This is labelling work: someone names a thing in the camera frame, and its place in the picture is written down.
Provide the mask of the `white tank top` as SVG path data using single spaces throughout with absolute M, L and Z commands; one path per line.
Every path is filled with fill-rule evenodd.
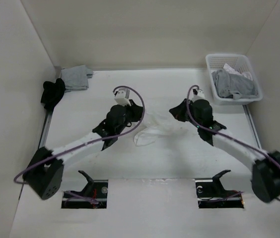
M 188 132 L 168 111 L 148 110 L 141 124 L 144 129 L 134 136 L 134 144 L 138 147 L 150 145 L 160 138 Z

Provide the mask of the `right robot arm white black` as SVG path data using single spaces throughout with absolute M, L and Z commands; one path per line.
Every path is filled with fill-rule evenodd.
M 252 192 L 265 203 L 280 196 L 280 152 L 266 152 L 233 138 L 227 127 L 213 118 L 207 100 L 184 99 L 171 108 L 170 114 L 178 121 L 189 122 L 197 128 L 200 138 L 241 162 L 251 172 Z

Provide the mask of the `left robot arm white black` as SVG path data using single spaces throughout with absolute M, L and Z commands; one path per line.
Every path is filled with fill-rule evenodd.
M 39 148 L 21 174 L 23 181 L 42 200 L 51 198 L 61 188 L 63 172 L 67 167 L 108 149 L 119 137 L 127 134 L 125 128 L 133 131 L 132 123 L 142 122 L 144 112 L 145 107 L 138 106 L 134 101 L 124 106 L 114 105 L 106 118 L 88 135 L 59 148 Z

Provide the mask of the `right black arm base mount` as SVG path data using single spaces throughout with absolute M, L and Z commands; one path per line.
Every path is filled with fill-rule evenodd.
M 230 170 L 224 170 L 212 178 L 195 180 L 198 207 L 200 209 L 244 208 L 242 192 L 226 190 L 220 178 Z

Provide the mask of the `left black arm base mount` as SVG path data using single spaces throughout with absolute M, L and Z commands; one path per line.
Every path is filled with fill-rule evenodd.
M 86 172 L 78 171 L 86 179 L 81 190 L 69 190 L 63 193 L 62 209 L 106 209 L 108 180 L 93 180 Z

